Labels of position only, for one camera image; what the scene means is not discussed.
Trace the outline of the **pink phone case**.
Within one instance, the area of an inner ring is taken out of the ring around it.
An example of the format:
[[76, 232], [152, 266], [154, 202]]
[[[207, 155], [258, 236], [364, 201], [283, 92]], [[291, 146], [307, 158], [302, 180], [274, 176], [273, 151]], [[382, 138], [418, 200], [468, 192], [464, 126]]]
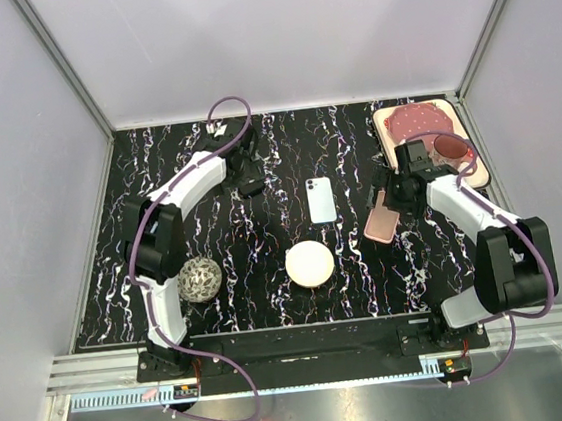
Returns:
[[384, 205], [385, 191], [380, 190], [376, 196], [375, 206], [370, 209], [364, 228], [364, 237], [376, 243], [385, 245], [394, 240], [399, 223], [399, 213], [388, 209]]

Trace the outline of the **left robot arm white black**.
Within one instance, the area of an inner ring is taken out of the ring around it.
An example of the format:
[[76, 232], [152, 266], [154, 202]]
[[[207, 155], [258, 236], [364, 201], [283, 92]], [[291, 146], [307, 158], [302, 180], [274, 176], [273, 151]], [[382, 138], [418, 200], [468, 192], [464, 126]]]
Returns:
[[124, 260], [148, 318], [145, 349], [138, 354], [140, 383], [181, 378], [193, 370], [191, 352], [179, 346], [187, 337], [177, 288], [187, 260], [183, 224], [215, 188], [234, 188], [243, 198], [261, 194], [265, 174], [258, 141], [251, 124], [230, 120], [201, 138], [189, 162], [162, 187], [125, 203]]

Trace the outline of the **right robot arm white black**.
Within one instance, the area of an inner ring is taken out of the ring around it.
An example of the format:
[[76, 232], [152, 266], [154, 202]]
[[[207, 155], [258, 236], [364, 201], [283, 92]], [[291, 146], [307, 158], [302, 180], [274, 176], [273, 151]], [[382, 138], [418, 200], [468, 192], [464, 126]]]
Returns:
[[422, 140], [411, 138], [394, 152], [395, 167], [373, 171], [369, 207], [414, 218], [436, 210], [475, 245], [473, 285], [432, 308], [431, 343], [448, 351], [500, 317], [547, 315], [559, 290], [547, 224], [518, 217], [478, 194], [462, 171], [435, 163]]

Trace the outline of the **light blue smartphone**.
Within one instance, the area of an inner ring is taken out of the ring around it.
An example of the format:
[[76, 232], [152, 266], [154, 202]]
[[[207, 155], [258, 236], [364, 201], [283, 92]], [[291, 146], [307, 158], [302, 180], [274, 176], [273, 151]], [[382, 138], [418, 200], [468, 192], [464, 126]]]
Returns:
[[338, 213], [330, 179], [309, 178], [305, 185], [311, 222], [319, 225], [334, 222]]

